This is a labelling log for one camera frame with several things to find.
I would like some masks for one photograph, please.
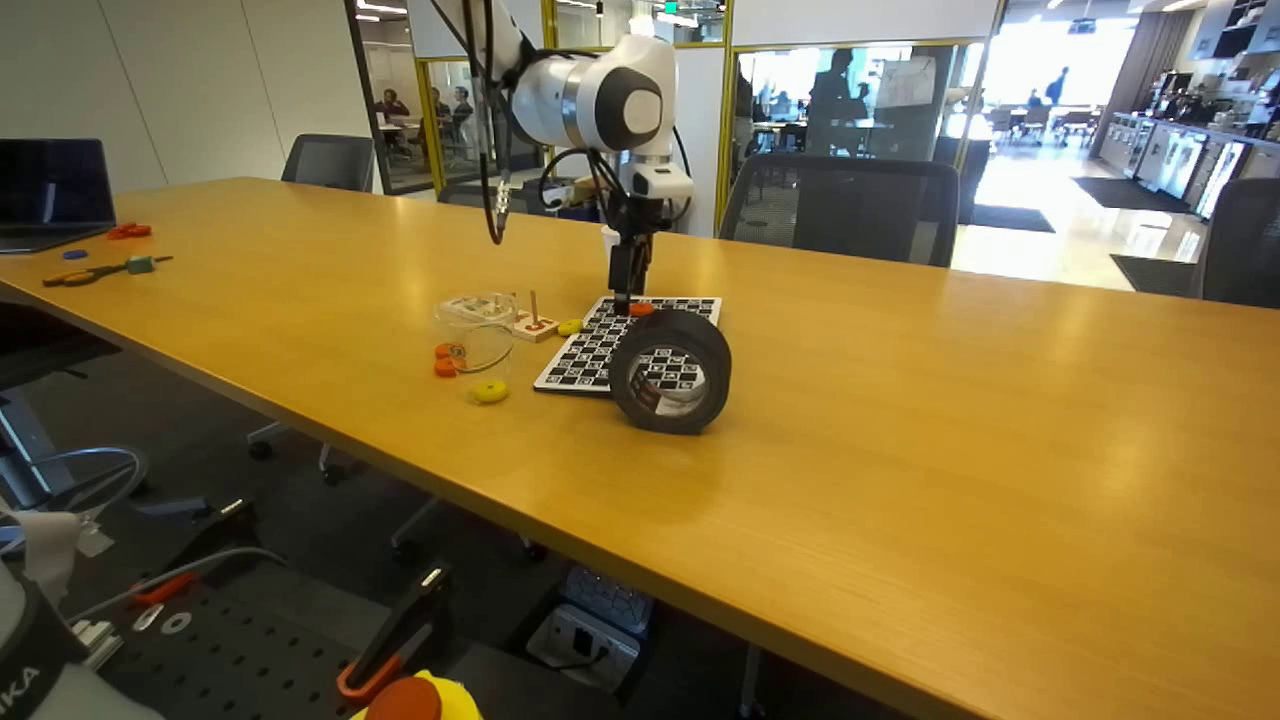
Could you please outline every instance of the computer monitor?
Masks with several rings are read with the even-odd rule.
[[[99,141],[0,137],[0,257],[43,254],[116,225]]]

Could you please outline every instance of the wooden table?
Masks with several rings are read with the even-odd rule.
[[[34,304],[909,712],[1280,708],[1280,318],[719,240],[652,293],[724,295],[727,413],[652,438],[608,399],[469,406],[436,304],[578,318],[601,231],[267,179],[142,193],[156,278]]]

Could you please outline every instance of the black and white checkerboard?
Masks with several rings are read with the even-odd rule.
[[[642,301],[652,309],[696,314],[696,318],[719,324],[719,295],[635,295],[635,301]],[[608,395],[608,361],[628,327],[630,327],[630,318],[610,314],[610,301],[601,295],[597,309],[587,314],[585,327],[558,344],[558,353],[533,380],[533,388]],[[698,386],[698,370],[687,365],[687,356],[671,353],[671,350],[655,350],[649,356],[649,370],[639,370],[639,373],[655,373],[652,388]]]

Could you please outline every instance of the black office chair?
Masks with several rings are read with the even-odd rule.
[[[1280,309],[1280,179],[1236,179],[1213,208],[1204,301]]]
[[[305,134],[293,141],[280,179],[371,193],[371,141]]]
[[[719,238],[946,270],[954,215],[946,165],[753,155]]]
[[[931,161],[950,165],[959,174],[959,225],[972,225],[972,205],[977,205],[977,187],[984,185],[990,146],[941,137],[931,150]]]
[[[288,185],[318,185],[318,187],[346,187],[346,193],[371,193],[371,141],[369,137],[318,137],[305,134],[293,141],[293,152],[284,161]],[[284,438],[284,425],[258,425],[251,427],[246,456],[267,459],[277,450],[273,442]],[[328,445],[318,450],[318,477],[337,479],[344,477],[344,465],[333,465]]]

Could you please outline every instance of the ceiling light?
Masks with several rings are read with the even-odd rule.
[[[406,8],[399,5],[371,5],[371,0],[356,0],[356,11],[406,16]]]

